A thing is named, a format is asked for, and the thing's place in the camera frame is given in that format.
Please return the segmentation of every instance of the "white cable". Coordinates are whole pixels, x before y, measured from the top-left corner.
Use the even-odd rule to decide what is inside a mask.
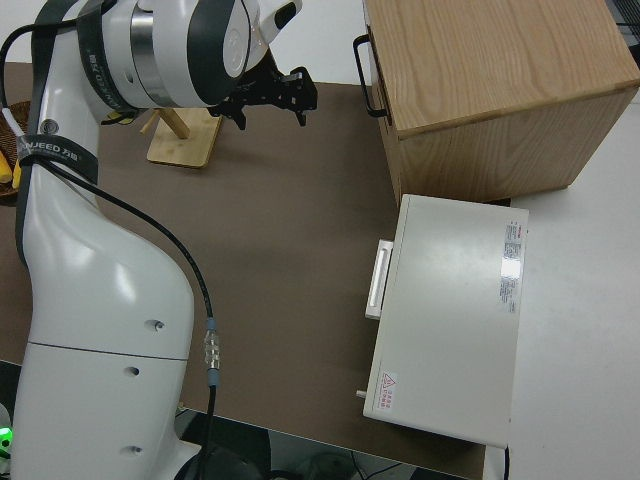
[[[20,128],[20,125],[18,125],[18,122],[16,122],[16,119],[14,118],[13,113],[11,113],[11,110],[9,110],[8,108],[3,108],[2,114],[4,115],[9,128],[11,128],[11,130],[13,131],[13,134],[16,137],[24,136],[24,132],[22,131],[22,128]]]

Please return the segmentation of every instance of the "label sticker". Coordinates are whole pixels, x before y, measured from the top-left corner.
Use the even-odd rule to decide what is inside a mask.
[[[500,271],[500,308],[517,313],[520,301],[520,276],[522,274],[522,225],[514,221],[504,233],[502,269]]]
[[[398,374],[382,371],[378,382],[378,401],[376,409],[391,412],[393,409],[393,399],[395,397],[396,386],[398,385]]]

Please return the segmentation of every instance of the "cable connector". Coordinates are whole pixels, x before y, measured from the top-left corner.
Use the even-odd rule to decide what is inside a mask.
[[[207,319],[207,334],[204,337],[204,361],[209,370],[209,385],[217,386],[218,372],[220,370],[220,337],[216,330],[216,321],[212,317]]]

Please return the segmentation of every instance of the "green light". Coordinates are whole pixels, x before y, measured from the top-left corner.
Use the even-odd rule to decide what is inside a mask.
[[[5,441],[11,443],[13,440],[13,432],[10,428],[0,428],[0,445],[2,445]]]

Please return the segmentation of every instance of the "black handle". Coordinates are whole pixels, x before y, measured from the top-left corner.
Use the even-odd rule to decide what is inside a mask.
[[[353,53],[356,56],[356,65],[358,66],[358,75],[360,76],[360,86],[362,87],[362,93],[364,95],[364,101],[367,105],[367,112],[369,115],[375,118],[386,117],[388,112],[386,109],[381,108],[379,110],[371,106],[371,100],[369,99],[369,92],[367,92],[367,86],[364,82],[364,72],[362,71],[362,62],[360,61],[360,53],[358,47],[364,43],[371,43],[371,37],[368,34],[362,35],[353,41]]]

